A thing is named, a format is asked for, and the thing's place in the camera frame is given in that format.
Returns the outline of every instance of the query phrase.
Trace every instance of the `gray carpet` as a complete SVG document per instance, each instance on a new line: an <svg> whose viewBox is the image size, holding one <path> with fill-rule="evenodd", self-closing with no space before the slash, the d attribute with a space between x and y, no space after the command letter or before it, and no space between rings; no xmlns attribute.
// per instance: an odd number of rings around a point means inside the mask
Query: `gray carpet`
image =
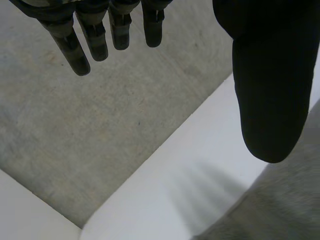
<svg viewBox="0 0 320 240"><path fill-rule="evenodd" d="M269 164L244 198L197 240L320 238L320 101L288 158Z"/></svg>
<svg viewBox="0 0 320 240"><path fill-rule="evenodd" d="M73 73L49 33L0 2L0 168L82 227L232 72L232 40L212 0L174 0L148 48L142 9L130 47Z"/></svg>

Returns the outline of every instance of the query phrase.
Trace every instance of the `black rubber fingertip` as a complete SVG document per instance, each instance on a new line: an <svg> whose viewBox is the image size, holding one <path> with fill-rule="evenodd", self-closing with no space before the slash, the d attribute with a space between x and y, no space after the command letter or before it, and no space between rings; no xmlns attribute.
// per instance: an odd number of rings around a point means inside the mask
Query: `black rubber fingertip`
<svg viewBox="0 0 320 240"><path fill-rule="evenodd" d="M150 48L156 48L162 41L162 27L159 24L148 24L144 27L145 41Z"/></svg>
<svg viewBox="0 0 320 240"><path fill-rule="evenodd" d="M90 73L91 68L86 57L71 60L69 64L78 76L85 76Z"/></svg>
<svg viewBox="0 0 320 240"><path fill-rule="evenodd" d="M97 62L102 62L108 58L108 48L107 44L100 46L91 46L90 52L92 58Z"/></svg>
<svg viewBox="0 0 320 240"><path fill-rule="evenodd" d="M242 135L246 147L256 158L271 164L280 163L292 152L299 140L303 125L295 129L282 125L282 131L257 129L244 124Z"/></svg>

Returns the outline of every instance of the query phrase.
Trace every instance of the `robotic hand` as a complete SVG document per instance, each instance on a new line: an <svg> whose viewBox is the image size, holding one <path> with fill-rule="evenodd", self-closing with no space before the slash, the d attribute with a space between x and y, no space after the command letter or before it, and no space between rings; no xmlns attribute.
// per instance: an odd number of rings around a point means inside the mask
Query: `robotic hand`
<svg viewBox="0 0 320 240"><path fill-rule="evenodd" d="M106 30L103 18L107 11L113 45L117 50L129 46L130 13L140 0L10 0L31 18L47 29L73 71L84 76L90 65L73 29L75 15L80 23L94 60L108 57ZM142 0L145 40L149 47L159 46L162 40L164 9L172 0Z"/></svg>
<svg viewBox="0 0 320 240"><path fill-rule="evenodd" d="M129 46L130 12L140 0L10 0L50 32L76 74L90 65L73 30L76 13L92 57L108 57L102 20L108 10L114 47ZM146 43L162 39L172 0L141 0ZM213 0L233 38L233 76L244 142L257 158L283 161L304 127L320 42L320 0Z"/></svg>

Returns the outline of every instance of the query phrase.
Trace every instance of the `floor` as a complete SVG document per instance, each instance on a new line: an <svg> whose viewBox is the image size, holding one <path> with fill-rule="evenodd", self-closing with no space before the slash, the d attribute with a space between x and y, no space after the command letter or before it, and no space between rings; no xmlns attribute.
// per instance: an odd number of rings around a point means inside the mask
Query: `floor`
<svg viewBox="0 0 320 240"><path fill-rule="evenodd" d="M175 0L148 48L141 6L130 47L75 75L48 32L0 2L0 169L79 227L232 72L211 0Z"/></svg>

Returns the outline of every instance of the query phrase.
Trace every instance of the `white wall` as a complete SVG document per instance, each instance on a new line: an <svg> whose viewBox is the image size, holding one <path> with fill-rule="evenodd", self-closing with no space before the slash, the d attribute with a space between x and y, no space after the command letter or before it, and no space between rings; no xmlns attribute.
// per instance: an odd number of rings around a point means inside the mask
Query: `white wall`
<svg viewBox="0 0 320 240"><path fill-rule="evenodd" d="M77 240L80 229L0 170L1 240Z"/></svg>
<svg viewBox="0 0 320 240"><path fill-rule="evenodd" d="M318 55L310 109L320 99ZM102 205L81 240L189 240L216 222L266 163L241 134L231 75Z"/></svg>

